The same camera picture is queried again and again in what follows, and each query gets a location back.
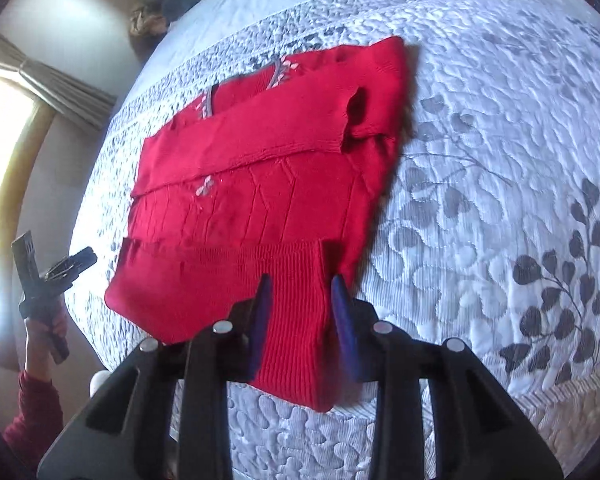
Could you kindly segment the person's left hand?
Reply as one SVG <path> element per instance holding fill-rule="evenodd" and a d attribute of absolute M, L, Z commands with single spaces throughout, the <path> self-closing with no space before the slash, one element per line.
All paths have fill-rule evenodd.
<path fill-rule="evenodd" d="M 50 355 L 49 333 L 65 337 L 68 328 L 68 314 L 64 298 L 55 302 L 55 317 L 52 326 L 26 318 L 26 350 L 24 350 L 24 370 L 28 375 L 40 382 L 52 381 L 52 356 Z"/>

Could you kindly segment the person's left forearm red sleeve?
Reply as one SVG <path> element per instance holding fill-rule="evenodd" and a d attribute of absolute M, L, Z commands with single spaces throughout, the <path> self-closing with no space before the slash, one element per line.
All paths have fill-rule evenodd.
<path fill-rule="evenodd" d="M 19 374 L 18 408 L 3 438 L 20 462 L 36 471 L 64 428 L 58 391 L 50 380 L 43 382 L 24 370 Z"/>

